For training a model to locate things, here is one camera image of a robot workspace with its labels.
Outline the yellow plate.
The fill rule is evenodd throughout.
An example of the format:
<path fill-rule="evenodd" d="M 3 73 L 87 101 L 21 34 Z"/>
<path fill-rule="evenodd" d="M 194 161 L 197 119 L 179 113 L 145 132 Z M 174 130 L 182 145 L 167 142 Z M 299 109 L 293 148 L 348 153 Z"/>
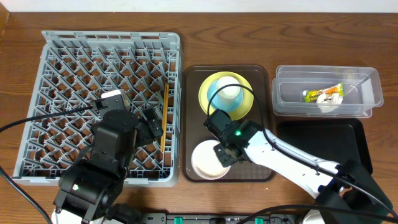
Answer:
<path fill-rule="evenodd" d="M 216 72 L 205 79 L 205 81 L 201 84 L 199 92 L 198 92 L 199 103 L 200 103 L 202 110 L 205 113 L 207 113 L 207 107 L 209 104 L 209 100 L 207 98 L 207 92 L 208 92 L 210 85 L 214 81 L 220 79 L 221 77 L 225 77 L 225 76 L 235 77 L 235 79 L 238 80 L 240 85 L 246 86 L 250 90 L 252 90 L 252 87 L 249 84 L 249 82 L 241 75 L 234 73 L 234 72 Z M 243 100 L 242 100 L 242 103 L 240 104 L 240 106 L 232 112 L 227 112 L 232 120 L 237 120 L 237 119 L 243 118 L 251 110 L 251 107 L 252 107 L 252 104 L 254 101 L 254 97 L 247 89 L 242 88 L 242 91 L 243 91 Z M 211 105 L 210 109 L 209 109 L 209 113 L 212 114 L 212 112 L 214 112 L 215 109 L 217 109 L 217 108 L 214 108 Z"/>

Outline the grey plastic dishwasher rack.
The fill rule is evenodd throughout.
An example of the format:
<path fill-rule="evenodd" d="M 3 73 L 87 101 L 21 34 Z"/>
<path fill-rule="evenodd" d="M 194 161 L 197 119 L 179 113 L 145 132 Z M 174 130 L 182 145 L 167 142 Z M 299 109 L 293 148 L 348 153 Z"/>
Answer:
<path fill-rule="evenodd" d="M 182 45 L 173 32 L 43 32 L 45 46 L 12 175 L 21 185 L 57 185 L 91 144 L 100 114 L 88 110 L 102 93 L 124 90 L 129 111 L 152 107 L 166 119 L 166 140 L 138 148 L 127 186 L 172 187 L 178 181 Z"/>

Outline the clear plastic bin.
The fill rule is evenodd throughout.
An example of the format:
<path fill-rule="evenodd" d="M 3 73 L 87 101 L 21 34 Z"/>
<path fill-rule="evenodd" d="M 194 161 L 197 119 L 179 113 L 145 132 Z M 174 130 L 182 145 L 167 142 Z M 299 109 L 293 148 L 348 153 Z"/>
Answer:
<path fill-rule="evenodd" d="M 306 103 L 303 91 L 343 84 L 337 109 L 322 113 L 317 102 Z M 372 67 L 281 65 L 272 81 L 273 110 L 279 116 L 369 118 L 384 103 L 379 73 Z"/>

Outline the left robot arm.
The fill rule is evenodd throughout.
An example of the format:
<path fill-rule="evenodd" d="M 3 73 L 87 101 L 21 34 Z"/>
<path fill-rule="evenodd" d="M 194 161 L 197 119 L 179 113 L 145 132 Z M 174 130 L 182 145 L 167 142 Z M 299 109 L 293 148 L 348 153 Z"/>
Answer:
<path fill-rule="evenodd" d="M 155 110 L 143 113 L 138 117 L 127 110 L 109 110 L 92 127 L 93 143 L 61 175 L 56 214 L 68 212 L 82 223 L 106 214 L 123 190 L 137 148 L 163 134 Z"/>

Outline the black plastic tray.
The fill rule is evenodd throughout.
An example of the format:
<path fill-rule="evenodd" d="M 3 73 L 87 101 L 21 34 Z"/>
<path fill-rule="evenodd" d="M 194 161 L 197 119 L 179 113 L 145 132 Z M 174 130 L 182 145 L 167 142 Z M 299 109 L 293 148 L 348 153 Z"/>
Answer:
<path fill-rule="evenodd" d="M 356 118 L 283 121 L 277 136 L 314 156 L 340 164 L 351 159 L 373 173 L 363 124 Z"/>

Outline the white paper bowl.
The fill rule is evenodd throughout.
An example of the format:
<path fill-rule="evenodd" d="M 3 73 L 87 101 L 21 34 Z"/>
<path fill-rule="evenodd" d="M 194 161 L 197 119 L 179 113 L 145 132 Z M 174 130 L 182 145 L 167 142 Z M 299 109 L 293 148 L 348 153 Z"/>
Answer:
<path fill-rule="evenodd" d="M 195 173 L 202 179 L 216 180 L 224 177 L 230 170 L 223 167 L 218 160 L 214 147 L 220 142 L 217 140 L 206 140 L 199 143 L 193 150 L 191 164 Z"/>

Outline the light blue bowl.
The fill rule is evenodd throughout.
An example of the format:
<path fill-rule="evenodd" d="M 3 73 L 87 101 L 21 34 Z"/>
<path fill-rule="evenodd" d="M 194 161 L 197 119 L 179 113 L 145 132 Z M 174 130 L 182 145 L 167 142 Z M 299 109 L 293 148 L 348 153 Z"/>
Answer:
<path fill-rule="evenodd" d="M 208 89 L 208 92 L 207 92 L 208 100 L 210 100 L 210 98 L 217 91 L 217 88 L 216 88 L 217 81 L 218 80 L 214 81 Z M 239 95 L 234 99 L 224 99 L 224 98 L 220 97 L 217 93 L 217 95 L 213 98 L 211 105 L 212 105 L 212 107 L 218 108 L 225 112 L 232 112 L 240 106 L 240 104 L 242 103 L 242 100 L 243 100 L 243 91 L 241 88 Z"/>

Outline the cream white cup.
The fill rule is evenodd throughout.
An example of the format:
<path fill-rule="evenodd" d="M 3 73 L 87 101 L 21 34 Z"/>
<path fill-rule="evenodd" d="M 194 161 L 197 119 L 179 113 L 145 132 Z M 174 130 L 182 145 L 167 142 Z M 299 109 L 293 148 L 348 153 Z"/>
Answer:
<path fill-rule="evenodd" d="M 218 95 L 224 99 L 236 98 L 239 95 L 241 88 L 239 86 L 232 86 L 232 84 L 239 84 L 235 77 L 221 77 L 216 83 L 217 90 L 220 90 Z"/>

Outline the yellow green snack wrapper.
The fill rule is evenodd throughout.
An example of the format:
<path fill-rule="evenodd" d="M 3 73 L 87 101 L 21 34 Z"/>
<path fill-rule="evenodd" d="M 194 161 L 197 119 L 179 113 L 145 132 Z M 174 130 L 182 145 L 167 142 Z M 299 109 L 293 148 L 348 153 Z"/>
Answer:
<path fill-rule="evenodd" d="M 342 97 L 344 97 L 344 91 L 343 91 L 343 84 L 339 83 L 336 84 L 332 87 L 326 88 L 326 89 L 321 89 L 321 90 L 305 90 L 303 91 L 303 100 L 306 103 L 313 103 L 317 102 L 317 98 L 323 94 L 332 94 L 332 93 L 339 93 Z"/>

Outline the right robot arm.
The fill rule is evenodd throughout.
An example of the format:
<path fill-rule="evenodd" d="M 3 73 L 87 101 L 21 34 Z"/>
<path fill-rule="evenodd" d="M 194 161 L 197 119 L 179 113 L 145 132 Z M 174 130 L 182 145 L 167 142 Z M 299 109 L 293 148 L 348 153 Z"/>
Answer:
<path fill-rule="evenodd" d="M 391 201 L 360 163 L 313 156 L 279 139 L 263 123 L 240 123 L 222 110 L 207 116 L 204 126 L 219 140 L 214 150 L 223 166 L 249 161 L 270 168 L 315 199 L 314 205 L 281 205 L 264 213 L 308 210 L 304 223 L 397 223 Z"/>

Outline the dark brown serving tray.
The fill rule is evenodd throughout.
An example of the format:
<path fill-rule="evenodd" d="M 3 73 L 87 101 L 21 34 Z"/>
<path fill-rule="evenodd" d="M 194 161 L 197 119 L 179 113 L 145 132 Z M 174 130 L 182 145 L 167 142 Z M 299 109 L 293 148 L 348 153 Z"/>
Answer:
<path fill-rule="evenodd" d="M 261 101 L 265 127 L 273 129 L 269 76 L 263 67 L 259 65 L 196 65 L 189 67 L 183 73 L 181 96 L 181 170 L 184 177 L 190 182 L 210 182 L 195 173 L 191 162 L 192 152 L 199 143 L 216 139 L 203 125 L 206 114 L 200 106 L 198 92 L 200 85 L 207 77 L 213 73 L 224 71 L 237 73 L 249 82 Z M 245 119 L 261 122 L 256 100 L 243 121 Z M 271 169 L 242 161 L 233 164 L 226 175 L 214 182 L 268 182 L 274 176 L 275 172 Z"/>

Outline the white paper tissue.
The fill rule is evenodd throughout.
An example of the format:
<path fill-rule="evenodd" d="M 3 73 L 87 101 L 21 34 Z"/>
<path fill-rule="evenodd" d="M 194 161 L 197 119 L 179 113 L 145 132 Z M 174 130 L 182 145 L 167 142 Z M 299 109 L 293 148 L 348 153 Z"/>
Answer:
<path fill-rule="evenodd" d="M 329 113 L 337 109 L 342 101 L 343 97 L 339 93 L 332 93 L 330 95 L 323 93 L 317 98 L 317 106 L 322 113 Z"/>

